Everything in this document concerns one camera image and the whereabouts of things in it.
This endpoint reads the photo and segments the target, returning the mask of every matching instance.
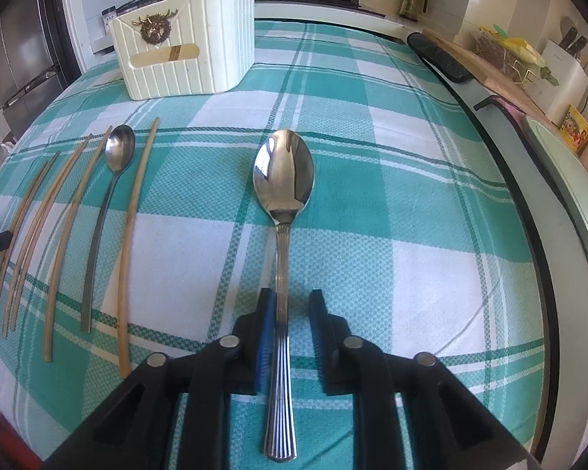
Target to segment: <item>red object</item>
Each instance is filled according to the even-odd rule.
[[[0,419],[0,453],[13,470],[39,470],[41,460],[4,417]]]

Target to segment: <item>yellow package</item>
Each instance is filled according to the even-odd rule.
[[[560,136],[574,153],[579,153],[588,142],[588,122],[574,106],[569,106],[566,118],[560,125]]]

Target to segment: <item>gold emblem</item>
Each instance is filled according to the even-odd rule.
[[[179,9],[173,13],[168,12],[166,14],[156,13],[153,15],[147,15],[146,19],[139,18],[139,21],[133,21],[134,25],[142,25],[141,34],[142,39],[149,44],[160,44],[170,36],[170,18],[177,15]]]

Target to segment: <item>stainless steel spoon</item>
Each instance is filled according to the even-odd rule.
[[[288,338],[290,229],[314,187],[314,161],[301,137],[290,130],[270,134],[255,158],[252,183],[261,206],[276,224],[276,323],[263,453],[275,461],[287,461],[296,457]]]
[[[91,238],[89,257],[87,258],[87,270],[85,272],[85,286],[83,287],[83,302],[81,303],[81,332],[91,331],[91,305],[94,294],[94,273],[96,272],[96,258],[100,246],[100,236],[105,222],[105,215],[111,200],[111,194],[120,175],[129,166],[135,155],[135,133],[128,125],[118,125],[111,131],[105,144],[105,157],[107,165],[113,172],[113,179],[109,183],[102,206],[96,220],[96,227]]]

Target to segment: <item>white storage box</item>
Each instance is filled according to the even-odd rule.
[[[254,0],[164,0],[110,25],[136,101],[226,92],[254,62]]]

